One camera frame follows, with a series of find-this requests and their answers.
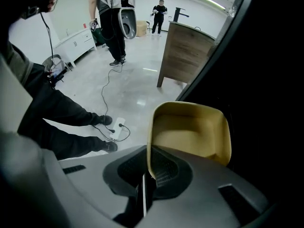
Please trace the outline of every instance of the wooden cabinet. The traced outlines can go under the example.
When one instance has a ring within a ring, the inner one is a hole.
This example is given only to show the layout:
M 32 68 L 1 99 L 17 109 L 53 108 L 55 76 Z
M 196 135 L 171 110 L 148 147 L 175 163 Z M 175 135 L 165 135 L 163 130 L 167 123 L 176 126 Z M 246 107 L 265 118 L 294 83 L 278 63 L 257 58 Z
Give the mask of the wooden cabinet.
M 92 48 L 97 50 L 92 33 L 87 28 L 61 40 L 54 47 L 54 53 L 59 54 L 64 62 L 70 62 L 73 67 L 76 67 L 74 61 Z

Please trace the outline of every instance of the cardboard box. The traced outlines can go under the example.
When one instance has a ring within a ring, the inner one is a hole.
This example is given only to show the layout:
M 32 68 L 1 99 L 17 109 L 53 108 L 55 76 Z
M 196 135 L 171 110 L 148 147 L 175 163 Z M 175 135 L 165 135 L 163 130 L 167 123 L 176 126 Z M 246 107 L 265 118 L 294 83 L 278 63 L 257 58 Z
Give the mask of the cardboard box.
M 136 21 L 136 37 L 142 37 L 147 34 L 147 22 L 144 20 Z

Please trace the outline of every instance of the person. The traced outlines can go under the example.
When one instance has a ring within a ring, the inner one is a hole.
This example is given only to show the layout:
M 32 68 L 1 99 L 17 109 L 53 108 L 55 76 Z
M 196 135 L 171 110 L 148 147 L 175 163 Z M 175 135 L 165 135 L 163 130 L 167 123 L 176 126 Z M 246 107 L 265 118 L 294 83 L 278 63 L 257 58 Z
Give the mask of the person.
M 96 8 L 98 8 L 100 23 L 103 28 L 102 36 L 114 58 L 114 62 L 110 63 L 110 66 L 116 67 L 124 63 L 125 57 L 124 35 L 118 21 L 118 12 L 120 9 L 112 9 L 101 0 L 89 0 L 90 25 L 97 22 L 95 18 Z
M 51 0 L 48 8 L 51 9 L 53 5 L 54 1 Z M 18 19 L 9 15 L 7 18 L 9 24 Z M 8 31 L 8 27 L 2 31 L 0 52 L 12 73 L 33 98 L 20 123 L 18 133 L 36 141 L 41 148 L 52 150 L 58 160 L 79 157 L 91 151 L 117 151 L 117 144 L 114 142 L 102 141 L 95 136 L 68 134 L 44 120 L 72 126 L 109 125 L 112 122 L 111 117 L 87 112 L 59 90 L 55 90 L 46 77 L 44 67 L 30 62 L 9 42 Z
M 154 36 L 156 26 L 158 24 L 158 35 L 161 36 L 161 29 L 163 23 L 164 14 L 167 14 L 167 8 L 164 6 L 164 0 L 160 0 L 159 5 L 154 6 L 152 13 L 154 14 L 154 24 L 152 27 L 152 35 Z

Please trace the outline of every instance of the concrete floor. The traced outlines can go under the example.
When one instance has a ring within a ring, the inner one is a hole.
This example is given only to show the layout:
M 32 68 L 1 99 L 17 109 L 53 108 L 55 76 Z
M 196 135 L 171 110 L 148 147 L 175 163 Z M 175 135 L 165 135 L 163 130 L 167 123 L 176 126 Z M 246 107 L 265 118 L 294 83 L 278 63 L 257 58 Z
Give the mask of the concrete floor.
M 104 88 L 104 97 L 108 104 L 108 115 L 113 118 L 124 118 L 131 135 L 123 142 L 118 142 L 118 150 L 147 143 L 149 119 L 159 104 L 174 101 L 186 86 L 184 83 L 165 78 L 161 88 L 157 88 L 162 55 L 165 48 L 167 33 L 162 37 L 147 34 L 144 37 L 126 41 L 126 63 L 121 73 L 110 73 L 110 84 Z M 104 115 L 105 104 L 101 96 L 103 85 L 107 83 L 109 63 L 113 58 L 106 48 L 97 47 L 76 61 L 76 68 L 67 72 L 64 82 L 58 82 L 56 89 L 73 99 L 87 111 Z M 81 136 L 98 136 L 105 138 L 92 126 L 73 127 L 48 121 L 57 128 Z M 109 136 L 110 132 L 104 126 L 98 125 L 101 131 Z M 122 131 L 119 139 L 128 135 Z M 86 156 L 104 154 L 106 152 L 91 152 Z

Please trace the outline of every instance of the trousers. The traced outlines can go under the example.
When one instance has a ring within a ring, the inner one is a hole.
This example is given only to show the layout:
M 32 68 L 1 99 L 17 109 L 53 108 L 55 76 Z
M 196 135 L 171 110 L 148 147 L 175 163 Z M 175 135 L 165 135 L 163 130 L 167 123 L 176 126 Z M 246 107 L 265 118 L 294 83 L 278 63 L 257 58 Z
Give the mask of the trousers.
M 125 56 L 124 35 L 120 29 L 118 21 L 119 9 L 108 9 L 100 15 L 100 23 L 102 26 L 102 36 L 112 57 L 121 61 L 121 56 Z
M 41 148 L 52 150 L 58 160 L 79 157 L 105 147 L 106 142 L 98 137 L 68 134 L 43 120 L 87 126 L 98 124 L 100 116 L 87 112 L 59 90 L 52 88 L 42 65 L 34 64 L 24 87 L 33 101 L 21 121 L 19 134 L 36 141 Z
M 161 29 L 162 29 L 162 23 L 163 23 L 163 16 L 154 16 L 154 24 L 152 27 L 152 33 L 155 33 L 156 30 L 156 26 L 158 24 L 158 31 L 157 33 L 160 34 L 161 33 Z

